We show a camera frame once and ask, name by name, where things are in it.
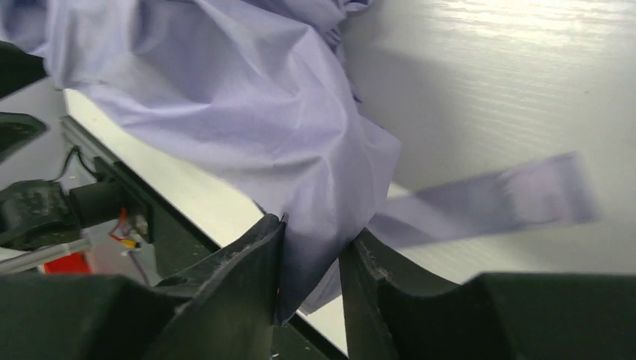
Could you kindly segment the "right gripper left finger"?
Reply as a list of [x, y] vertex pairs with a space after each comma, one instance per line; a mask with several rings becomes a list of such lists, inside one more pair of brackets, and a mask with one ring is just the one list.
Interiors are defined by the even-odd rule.
[[1, 277], [3, 359], [268, 359], [286, 224], [150, 287], [121, 275]]

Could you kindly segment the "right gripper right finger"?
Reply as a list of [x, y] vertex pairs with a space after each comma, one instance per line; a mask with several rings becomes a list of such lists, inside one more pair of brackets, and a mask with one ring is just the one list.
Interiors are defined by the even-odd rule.
[[633, 359], [635, 277], [482, 273], [457, 284], [362, 231], [340, 254], [351, 359]]

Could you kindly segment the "black and lavender folding umbrella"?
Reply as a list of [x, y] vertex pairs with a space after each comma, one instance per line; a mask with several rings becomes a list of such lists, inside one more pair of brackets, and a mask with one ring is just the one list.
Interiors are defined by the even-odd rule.
[[277, 320], [340, 294], [361, 230], [395, 248], [594, 221], [570, 154], [389, 199], [398, 139], [364, 117], [339, 25], [368, 1], [3, 1], [1, 39], [130, 135], [288, 215]]

